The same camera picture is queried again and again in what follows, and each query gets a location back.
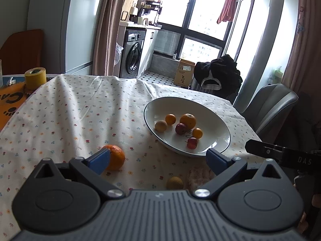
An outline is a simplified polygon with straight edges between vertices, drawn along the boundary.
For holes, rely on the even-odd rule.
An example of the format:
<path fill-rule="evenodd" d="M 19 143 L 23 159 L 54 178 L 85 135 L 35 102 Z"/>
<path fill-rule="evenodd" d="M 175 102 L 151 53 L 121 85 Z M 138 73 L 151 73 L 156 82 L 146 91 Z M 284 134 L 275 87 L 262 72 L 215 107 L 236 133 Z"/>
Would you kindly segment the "large orange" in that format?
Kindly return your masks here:
<path fill-rule="evenodd" d="M 111 153 L 110 161 L 106 169 L 110 171 L 119 170 L 125 162 L 124 151 L 116 145 L 105 145 L 103 149 L 108 149 Z"/>
<path fill-rule="evenodd" d="M 197 120 L 194 115 L 186 113 L 180 117 L 180 123 L 185 124 L 189 130 L 192 130 L 196 126 Z"/>

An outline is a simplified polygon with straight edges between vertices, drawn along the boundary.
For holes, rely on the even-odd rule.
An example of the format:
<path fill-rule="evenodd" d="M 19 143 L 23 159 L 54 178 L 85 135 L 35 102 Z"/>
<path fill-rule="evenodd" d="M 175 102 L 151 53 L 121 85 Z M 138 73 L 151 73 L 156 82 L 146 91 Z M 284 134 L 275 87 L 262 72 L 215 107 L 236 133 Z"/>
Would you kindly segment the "small red apple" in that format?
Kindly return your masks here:
<path fill-rule="evenodd" d="M 194 150 L 197 148 L 198 139 L 195 137 L 191 137 L 187 140 L 187 147 L 188 149 Z"/>
<path fill-rule="evenodd" d="M 187 131 L 188 131 L 188 128 L 186 127 L 185 124 L 178 123 L 175 127 L 175 132 L 180 136 L 184 135 Z"/>

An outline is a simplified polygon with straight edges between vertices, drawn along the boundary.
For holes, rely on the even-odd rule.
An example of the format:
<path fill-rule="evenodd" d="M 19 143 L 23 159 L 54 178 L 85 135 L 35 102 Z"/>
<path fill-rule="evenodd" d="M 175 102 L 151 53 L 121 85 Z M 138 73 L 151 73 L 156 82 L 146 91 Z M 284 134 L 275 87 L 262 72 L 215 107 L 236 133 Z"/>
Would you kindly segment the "small orange front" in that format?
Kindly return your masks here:
<path fill-rule="evenodd" d="M 192 131 L 192 136 L 196 139 L 200 139 L 203 136 L 203 131 L 200 128 L 194 128 Z"/>

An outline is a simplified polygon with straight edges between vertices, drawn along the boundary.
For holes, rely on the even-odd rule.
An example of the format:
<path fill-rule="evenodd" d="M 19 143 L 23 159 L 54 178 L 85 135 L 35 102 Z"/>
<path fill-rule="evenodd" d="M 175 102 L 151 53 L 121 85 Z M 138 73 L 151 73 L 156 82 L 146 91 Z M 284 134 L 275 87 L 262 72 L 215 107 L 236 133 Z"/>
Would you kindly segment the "small orange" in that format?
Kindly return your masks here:
<path fill-rule="evenodd" d="M 176 116 L 173 114 L 166 115 L 165 122 L 167 123 L 168 126 L 172 126 L 176 122 Z"/>
<path fill-rule="evenodd" d="M 200 139 L 203 136 L 203 131 L 200 128 L 194 128 L 192 131 L 192 136 L 196 139 Z"/>

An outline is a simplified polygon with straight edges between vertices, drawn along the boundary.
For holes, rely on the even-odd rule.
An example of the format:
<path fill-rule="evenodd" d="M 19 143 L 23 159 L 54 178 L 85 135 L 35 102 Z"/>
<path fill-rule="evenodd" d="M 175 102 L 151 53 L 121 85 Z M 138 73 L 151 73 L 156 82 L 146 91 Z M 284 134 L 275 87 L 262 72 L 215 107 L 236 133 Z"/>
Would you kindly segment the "white oval bowl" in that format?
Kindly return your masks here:
<path fill-rule="evenodd" d="M 175 153 L 204 157 L 208 149 L 224 152 L 231 133 L 207 107 L 185 98 L 161 97 L 148 103 L 144 120 L 158 141 Z"/>

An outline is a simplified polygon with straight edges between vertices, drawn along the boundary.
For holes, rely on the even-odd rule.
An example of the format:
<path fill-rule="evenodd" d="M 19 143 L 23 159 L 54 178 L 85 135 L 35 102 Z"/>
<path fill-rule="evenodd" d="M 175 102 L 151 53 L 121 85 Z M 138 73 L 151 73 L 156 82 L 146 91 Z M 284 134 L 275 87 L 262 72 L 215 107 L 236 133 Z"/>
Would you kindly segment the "large orange in bowl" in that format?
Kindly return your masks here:
<path fill-rule="evenodd" d="M 194 115 L 186 113 L 180 117 L 180 123 L 185 124 L 189 130 L 192 130 L 196 126 L 197 120 Z"/>

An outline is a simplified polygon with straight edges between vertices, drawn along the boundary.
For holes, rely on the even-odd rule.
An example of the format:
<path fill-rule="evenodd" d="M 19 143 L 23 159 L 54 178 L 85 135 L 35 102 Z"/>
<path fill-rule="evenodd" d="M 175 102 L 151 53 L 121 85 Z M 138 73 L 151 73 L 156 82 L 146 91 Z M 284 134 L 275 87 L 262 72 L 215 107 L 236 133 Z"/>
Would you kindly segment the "grey padded chair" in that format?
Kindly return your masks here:
<path fill-rule="evenodd" d="M 299 97 L 283 84 L 262 87 L 242 116 L 261 141 L 273 143 Z"/>

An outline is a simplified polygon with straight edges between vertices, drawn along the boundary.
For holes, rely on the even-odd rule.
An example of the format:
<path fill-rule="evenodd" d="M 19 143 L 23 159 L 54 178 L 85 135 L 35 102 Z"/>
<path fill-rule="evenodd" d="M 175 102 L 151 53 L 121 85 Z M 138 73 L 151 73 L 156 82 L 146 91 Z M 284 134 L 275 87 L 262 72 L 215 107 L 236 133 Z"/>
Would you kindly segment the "small orange back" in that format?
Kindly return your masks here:
<path fill-rule="evenodd" d="M 172 126 L 176 122 L 176 116 L 173 114 L 166 115 L 165 122 L 167 123 L 168 126 Z"/>

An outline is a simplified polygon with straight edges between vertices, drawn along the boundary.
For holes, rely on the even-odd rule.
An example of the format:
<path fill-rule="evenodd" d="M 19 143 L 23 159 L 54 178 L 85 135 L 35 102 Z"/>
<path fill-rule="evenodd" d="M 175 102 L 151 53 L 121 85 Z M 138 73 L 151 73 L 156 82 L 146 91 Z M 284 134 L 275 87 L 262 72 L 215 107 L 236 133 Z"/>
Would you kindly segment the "brown curtain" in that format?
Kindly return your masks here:
<path fill-rule="evenodd" d="M 299 0 L 296 34 L 282 83 L 297 94 L 320 91 L 320 0 Z"/>
<path fill-rule="evenodd" d="M 101 0 L 93 50 L 92 74 L 111 76 L 114 70 L 116 41 L 124 0 Z"/>

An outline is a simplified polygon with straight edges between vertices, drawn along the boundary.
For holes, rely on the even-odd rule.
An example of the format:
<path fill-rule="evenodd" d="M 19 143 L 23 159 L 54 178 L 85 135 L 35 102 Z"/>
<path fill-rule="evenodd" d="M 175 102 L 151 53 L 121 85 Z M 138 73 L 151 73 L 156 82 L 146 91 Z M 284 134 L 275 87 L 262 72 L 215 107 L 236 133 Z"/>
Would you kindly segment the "cardboard box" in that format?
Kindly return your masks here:
<path fill-rule="evenodd" d="M 177 67 L 174 84 L 183 88 L 188 88 L 193 79 L 195 63 L 181 59 Z"/>

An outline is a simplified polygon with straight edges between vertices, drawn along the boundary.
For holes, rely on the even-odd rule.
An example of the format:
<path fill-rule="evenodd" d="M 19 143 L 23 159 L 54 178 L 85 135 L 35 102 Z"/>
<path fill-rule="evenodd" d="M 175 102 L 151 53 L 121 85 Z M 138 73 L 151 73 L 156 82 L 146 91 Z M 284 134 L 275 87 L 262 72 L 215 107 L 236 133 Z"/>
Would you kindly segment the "yellow tape roll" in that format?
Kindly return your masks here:
<path fill-rule="evenodd" d="M 35 67 L 24 73 L 25 85 L 28 90 L 36 90 L 47 82 L 46 69 Z"/>

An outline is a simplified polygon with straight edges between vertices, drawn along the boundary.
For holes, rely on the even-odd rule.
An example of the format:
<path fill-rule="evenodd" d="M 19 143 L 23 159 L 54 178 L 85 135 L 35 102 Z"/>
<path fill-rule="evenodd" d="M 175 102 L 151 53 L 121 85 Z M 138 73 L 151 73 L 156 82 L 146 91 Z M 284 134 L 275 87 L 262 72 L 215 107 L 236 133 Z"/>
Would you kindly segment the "brown curtain left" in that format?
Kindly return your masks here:
<path fill-rule="evenodd" d="M 114 70 L 116 41 L 124 0 L 101 0 L 93 50 L 92 74 L 111 76 Z"/>

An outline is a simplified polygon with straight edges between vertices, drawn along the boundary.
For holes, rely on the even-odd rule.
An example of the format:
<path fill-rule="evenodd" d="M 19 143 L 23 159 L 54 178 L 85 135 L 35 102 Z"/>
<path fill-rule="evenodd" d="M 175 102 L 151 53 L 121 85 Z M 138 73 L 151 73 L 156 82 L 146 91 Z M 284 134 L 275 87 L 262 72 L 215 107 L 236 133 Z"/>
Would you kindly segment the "orange wooden chair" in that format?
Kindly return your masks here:
<path fill-rule="evenodd" d="M 1 47 L 3 75 L 24 74 L 41 66 L 44 32 L 33 29 L 12 34 Z"/>

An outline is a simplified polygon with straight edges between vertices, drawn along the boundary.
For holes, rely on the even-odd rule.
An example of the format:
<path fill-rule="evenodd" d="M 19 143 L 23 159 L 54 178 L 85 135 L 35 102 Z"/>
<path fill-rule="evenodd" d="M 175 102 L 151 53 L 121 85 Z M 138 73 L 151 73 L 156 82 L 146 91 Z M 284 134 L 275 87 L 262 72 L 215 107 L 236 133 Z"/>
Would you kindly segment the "pink hanging towel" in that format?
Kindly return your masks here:
<path fill-rule="evenodd" d="M 225 0 L 221 13 L 216 21 L 217 24 L 221 22 L 232 22 L 235 16 L 237 0 Z"/>

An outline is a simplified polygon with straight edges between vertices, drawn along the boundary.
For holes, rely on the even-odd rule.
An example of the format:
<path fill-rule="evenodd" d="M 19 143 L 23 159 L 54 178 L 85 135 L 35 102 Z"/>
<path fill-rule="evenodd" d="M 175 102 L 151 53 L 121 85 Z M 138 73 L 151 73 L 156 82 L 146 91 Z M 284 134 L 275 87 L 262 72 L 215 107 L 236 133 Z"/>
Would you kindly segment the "black dish rack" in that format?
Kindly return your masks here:
<path fill-rule="evenodd" d="M 162 12 L 162 7 L 161 0 L 144 0 L 141 3 L 140 16 L 148 19 L 148 25 L 158 26 L 158 20 Z"/>

